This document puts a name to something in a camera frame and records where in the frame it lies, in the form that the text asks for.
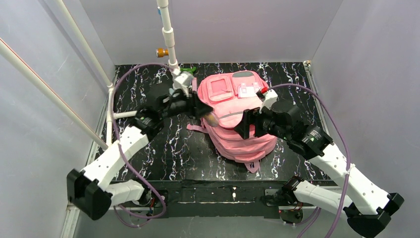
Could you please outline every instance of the vertical pipe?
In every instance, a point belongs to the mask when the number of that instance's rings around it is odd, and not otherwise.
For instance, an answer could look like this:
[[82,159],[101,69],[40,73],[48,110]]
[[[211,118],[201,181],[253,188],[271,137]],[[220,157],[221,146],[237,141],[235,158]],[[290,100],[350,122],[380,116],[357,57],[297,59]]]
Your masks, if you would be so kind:
[[165,45],[168,48],[169,51],[169,60],[168,64],[169,67],[179,68],[178,61],[176,60],[175,55],[175,39],[173,36],[173,28],[170,23],[170,17],[169,17],[169,9],[168,9],[169,2],[168,0],[157,0],[157,6],[160,9],[160,16],[162,18],[162,34],[165,38]]
[[76,22],[74,21],[73,17],[71,16],[70,12],[68,11],[67,7],[65,6],[62,0],[56,0],[58,7],[60,8],[61,12],[65,16],[68,24],[70,25],[71,29],[74,31],[77,39],[80,41],[83,49],[88,54],[90,60],[94,64],[96,70],[99,72],[102,80],[106,84],[108,88],[112,88],[113,84],[109,80],[108,76],[106,75],[104,68],[102,68],[101,64],[99,63],[98,59],[96,58],[95,54],[93,53],[92,49],[90,48],[88,42],[86,41],[85,37],[83,36],[82,32],[80,31],[79,27],[77,26]]
[[113,108],[111,107],[112,102],[112,92],[114,88],[108,89],[108,110],[106,111],[106,145],[110,146],[112,144],[112,118],[111,113],[113,113]]
[[9,61],[19,72],[21,72],[35,87],[37,87],[47,98],[72,119],[82,130],[84,130],[104,150],[108,148],[104,141],[60,98],[40,76],[19,57],[9,45],[0,38],[0,54]]

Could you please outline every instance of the marble tabletop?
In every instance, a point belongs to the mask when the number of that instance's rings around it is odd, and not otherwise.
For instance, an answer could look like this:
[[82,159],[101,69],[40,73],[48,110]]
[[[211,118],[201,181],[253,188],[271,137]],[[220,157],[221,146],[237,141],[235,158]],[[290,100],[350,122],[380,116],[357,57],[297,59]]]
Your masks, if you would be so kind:
[[[117,67],[118,79],[134,65]],[[269,86],[280,83],[297,83],[309,87],[308,78],[301,62],[260,63],[195,63],[181,64],[181,67],[197,67],[194,76],[201,82],[217,73],[252,70],[257,72]],[[150,86],[157,83],[171,83],[169,71],[159,66],[148,66],[129,75],[122,82],[115,96],[114,111],[136,110],[145,102]],[[276,89],[280,100],[290,101],[301,109],[301,117],[310,124],[321,126],[314,98],[297,88]],[[132,166],[148,180],[288,180],[293,175],[304,179],[329,179],[301,156],[291,151],[285,142],[278,140],[273,152],[260,162],[260,169],[252,174],[245,166],[222,157],[208,135],[186,129],[187,124],[199,124],[185,115],[178,115],[165,121],[164,129],[130,160]],[[127,119],[119,119],[120,133],[127,126]],[[97,157],[102,153],[98,149]],[[129,180],[133,174],[122,168],[114,180]]]

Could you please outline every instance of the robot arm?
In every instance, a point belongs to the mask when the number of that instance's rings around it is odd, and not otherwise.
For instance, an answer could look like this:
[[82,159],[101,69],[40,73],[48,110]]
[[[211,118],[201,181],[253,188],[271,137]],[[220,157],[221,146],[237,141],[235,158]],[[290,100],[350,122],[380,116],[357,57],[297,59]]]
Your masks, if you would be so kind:
[[184,113],[199,119],[213,111],[212,107],[200,101],[196,92],[185,94],[182,88],[177,88],[170,95],[162,94],[168,88],[158,84],[150,89],[146,106],[137,111],[120,140],[81,171],[73,169],[67,175],[68,201],[92,220],[101,218],[110,206],[139,200],[145,190],[134,180],[110,185],[112,178],[125,165],[118,143],[130,160],[163,129],[165,118]]
[[[257,95],[264,99],[268,92],[262,90]],[[345,175],[349,173],[343,209],[348,224],[366,238],[380,233],[404,199],[397,193],[388,193],[376,186],[354,164],[348,172],[347,160],[331,137],[317,126],[304,124],[298,107],[280,101],[269,105],[269,108],[245,110],[234,130],[247,139],[250,136],[249,126],[253,124],[255,137],[271,134],[284,139],[289,148],[327,173],[341,188]],[[340,194],[316,188],[300,178],[293,177],[288,184],[282,188],[280,196],[288,197],[289,203],[307,202],[331,212],[337,211]]]

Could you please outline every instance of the metal frame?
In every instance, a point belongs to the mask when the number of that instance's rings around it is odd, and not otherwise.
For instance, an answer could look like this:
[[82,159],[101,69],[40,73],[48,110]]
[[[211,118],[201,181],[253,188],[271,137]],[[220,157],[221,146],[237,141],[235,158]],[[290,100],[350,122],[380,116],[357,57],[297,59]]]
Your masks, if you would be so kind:
[[80,210],[75,206],[68,206],[66,209],[66,217],[63,229],[61,230],[61,238],[72,238],[76,231],[77,220],[79,219]]
[[[311,87],[312,90],[314,90],[318,94],[318,90],[316,89],[315,82],[312,77],[311,61],[310,60],[303,61],[303,65],[305,67],[306,75],[308,77],[309,86]],[[324,115],[324,108],[322,108],[322,105],[321,103],[319,103],[318,100],[316,99],[314,100],[315,100],[315,106],[318,109],[318,115],[319,115],[319,119],[321,121],[322,127],[325,130],[325,132],[329,134],[328,127],[325,120],[325,115]]]

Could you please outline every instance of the purple cable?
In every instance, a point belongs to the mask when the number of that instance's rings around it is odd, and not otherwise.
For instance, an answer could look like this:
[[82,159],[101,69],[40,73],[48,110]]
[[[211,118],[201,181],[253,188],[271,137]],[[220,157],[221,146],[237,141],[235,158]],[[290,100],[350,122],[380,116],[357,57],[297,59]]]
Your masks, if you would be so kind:
[[[134,66],[133,68],[131,68],[129,71],[127,71],[120,79],[119,79],[119,81],[116,83],[116,85],[115,85],[115,87],[114,87],[114,91],[112,92],[112,97],[111,97],[111,103],[110,103],[110,108],[108,109],[108,110],[113,110],[113,108],[114,108],[114,97],[115,97],[115,93],[116,93],[116,91],[117,91],[117,89],[118,89],[118,87],[121,85],[121,83],[122,83],[122,81],[124,81],[124,79],[131,73],[131,72],[133,72],[133,71],[135,71],[136,69],[139,69],[139,68],[141,68],[141,67],[146,67],[146,66],[149,66],[149,65],[157,65],[157,66],[161,66],[161,67],[164,67],[164,68],[167,68],[167,69],[169,69],[169,67],[167,66],[167,65],[165,65],[165,64],[161,64],[161,63],[147,63],[147,64],[139,64],[139,65],[136,65],[136,66]],[[113,115],[113,113],[111,113],[111,119],[112,119],[112,125],[113,125],[113,128],[114,128],[114,133],[115,133],[115,137],[116,137],[116,139],[117,140],[119,140],[120,139],[120,135],[119,135],[119,130],[118,130],[118,125],[117,125],[117,122],[115,121],[115,118],[114,118],[114,115]],[[130,214],[130,215],[132,215],[132,216],[134,216],[134,217],[137,217],[137,218],[143,218],[143,219],[152,219],[152,218],[159,218],[159,217],[161,217],[161,216],[163,216],[163,214],[166,212],[166,204],[165,204],[165,201],[162,199],[162,197],[160,196],[160,194],[158,193],[158,191],[156,191],[156,189],[149,183],[149,182],[147,182],[147,180],[143,177],[143,176],[141,176],[140,174],[139,174],[139,172],[137,172],[134,168],[133,168],[133,166],[128,162],[128,160],[127,160],[127,157],[124,155],[124,152],[122,151],[122,148],[121,148],[121,145],[118,143],[118,149],[119,149],[119,152],[120,152],[120,155],[121,155],[121,157],[122,157],[122,160],[125,162],[125,164],[127,165],[127,167],[128,167],[128,169],[131,171],[131,172],[133,172],[147,187],[149,187],[150,188],[150,190],[157,196],[157,198],[159,199],[159,201],[161,202],[161,204],[162,204],[162,206],[163,206],[163,210],[162,210],[162,212],[161,213],[159,213],[159,214],[157,214],[157,215],[154,215],[154,216],[150,216],[150,217],[147,217],[147,216],[141,216],[141,215],[138,215],[138,214],[135,214],[135,213],[133,213],[133,212],[131,212],[131,211],[129,211],[129,210],[127,210],[125,207],[123,207],[122,205],[119,205],[119,207],[122,209],[122,210],[124,210],[124,211],[126,211],[128,214]],[[128,225],[129,227],[133,227],[132,225],[129,225],[129,224],[127,224],[126,222],[124,222],[121,218],[120,218],[120,216],[118,215],[118,213],[116,213],[116,215],[117,215],[117,217],[119,218],[119,220],[121,221],[121,222],[123,222],[125,225]]]
[[[347,143],[344,140],[344,136],[340,133],[340,130],[337,128],[337,125],[335,124],[335,121],[332,119],[332,117],[331,117],[328,109],[325,107],[325,104],[321,100],[321,98],[319,98],[319,96],[314,91],[312,91],[311,89],[309,89],[307,87],[304,87],[302,85],[299,85],[299,84],[294,84],[294,83],[284,83],[284,84],[275,85],[275,86],[270,87],[269,90],[270,89],[274,89],[274,88],[289,87],[289,86],[298,87],[298,88],[304,89],[307,92],[311,93],[316,99],[318,99],[319,103],[322,105],[322,107],[324,108],[324,110],[327,113],[328,117],[330,118],[332,124],[334,125],[334,128],[337,131],[338,136],[340,137],[341,141],[343,142],[344,150],[346,151],[346,155],[347,155],[346,170],[349,170],[350,169],[350,166],[351,166],[351,159],[350,159],[350,151],[348,149]],[[340,219],[341,211],[343,210],[344,198],[346,197],[346,192],[347,192],[348,185],[349,185],[349,175],[347,174],[347,175],[344,176],[343,192],[341,193],[341,198],[340,198],[340,203],[338,205],[337,214],[335,215],[334,222],[332,223],[331,228],[329,229],[327,235],[325,235],[325,238],[329,238],[332,235],[332,233],[334,232],[334,230],[335,230],[335,228],[337,226],[338,220]]]
[[303,228],[303,230],[299,233],[299,235],[298,235],[298,237],[297,238],[301,238],[302,236],[303,236],[303,234],[309,229],[309,227],[311,227],[312,226],[312,224],[316,221],[316,219],[318,218],[318,216],[319,216],[319,214],[321,213],[321,208],[320,207],[317,207],[317,208],[315,208],[315,210],[316,209],[318,209],[317,211],[316,211],[316,215],[315,215],[315,217],[314,217],[314,219],[305,227],[305,228]]

